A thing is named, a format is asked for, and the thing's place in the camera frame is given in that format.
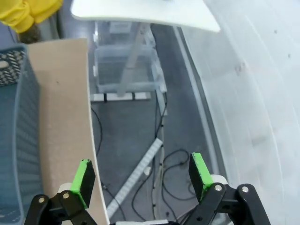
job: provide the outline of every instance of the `white panel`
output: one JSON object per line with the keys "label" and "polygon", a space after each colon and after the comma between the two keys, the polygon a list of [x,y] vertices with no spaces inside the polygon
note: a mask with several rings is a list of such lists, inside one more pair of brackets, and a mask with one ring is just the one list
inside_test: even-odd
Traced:
{"label": "white panel", "polygon": [[206,3],[221,32],[183,32],[202,80],[229,184],[253,184],[271,224],[298,224],[300,3]]}

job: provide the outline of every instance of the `bolt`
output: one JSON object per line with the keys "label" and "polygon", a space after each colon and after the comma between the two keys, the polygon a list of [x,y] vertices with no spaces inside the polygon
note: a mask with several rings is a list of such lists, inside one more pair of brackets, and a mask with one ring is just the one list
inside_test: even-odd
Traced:
{"label": "bolt", "polygon": [[248,187],[246,187],[246,186],[242,187],[242,192],[247,193],[248,191],[249,191],[249,188],[248,188]]}
{"label": "bolt", "polygon": [[221,190],[222,190],[221,185],[217,184],[217,185],[215,186],[215,190],[216,190],[216,191],[221,191]]}
{"label": "bolt", "polygon": [[69,195],[68,193],[64,193],[62,197],[63,197],[64,199],[66,199],[66,198],[69,198],[69,196],[70,196],[70,195]]}
{"label": "bolt", "polygon": [[39,203],[43,203],[44,201],[45,201],[44,197],[40,197],[40,198],[38,199],[38,202],[39,202]]}

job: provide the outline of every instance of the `metal leg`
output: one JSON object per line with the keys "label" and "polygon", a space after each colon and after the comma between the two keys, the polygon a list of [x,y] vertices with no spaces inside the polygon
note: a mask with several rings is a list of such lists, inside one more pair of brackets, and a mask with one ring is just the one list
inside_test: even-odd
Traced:
{"label": "metal leg", "polygon": [[148,27],[148,23],[139,23],[139,29],[135,37],[135,43],[132,46],[130,55],[128,56],[127,62],[122,72],[120,86],[117,91],[118,97],[122,97],[125,95],[126,88],[128,84],[132,81],[132,69],[135,68],[138,53],[143,44],[144,35]]}

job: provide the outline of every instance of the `plastic storage box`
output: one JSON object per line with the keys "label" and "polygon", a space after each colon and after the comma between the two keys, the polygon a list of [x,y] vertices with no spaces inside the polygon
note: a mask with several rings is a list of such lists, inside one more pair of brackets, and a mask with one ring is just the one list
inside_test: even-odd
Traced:
{"label": "plastic storage box", "polygon": [[0,225],[23,224],[33,196],[43,193],[38,113],[26,47],[0,51]]}
{"label": "plastic storage box", "polygon": [[[133,44],[138,30],[137,22],[95,22],[94,41],[101,45]],[[150,27],[145,33],[144,45],[155,47],[155,39]]]}
{"label": "plastic storage box", "polygon": [[[115,93],[117,91],[131,47],[131,45],[104,45],[95,51],[94,76],[99,93]],[[151,47],[142,45],[131,75],[132,81],[127,86],[127,92],[157,89],[162,92],[166,91],[163,70],[157,52]]]}

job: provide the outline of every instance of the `blue plastic basket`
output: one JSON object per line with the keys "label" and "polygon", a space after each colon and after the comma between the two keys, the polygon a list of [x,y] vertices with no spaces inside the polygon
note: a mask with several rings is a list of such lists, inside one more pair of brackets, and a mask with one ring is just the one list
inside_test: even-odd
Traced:
{"label": "blue plastic basket", "polygon": [[39,84],[25,45],[0,51],[0,225],[23,224],[43,193],[39,157]]}

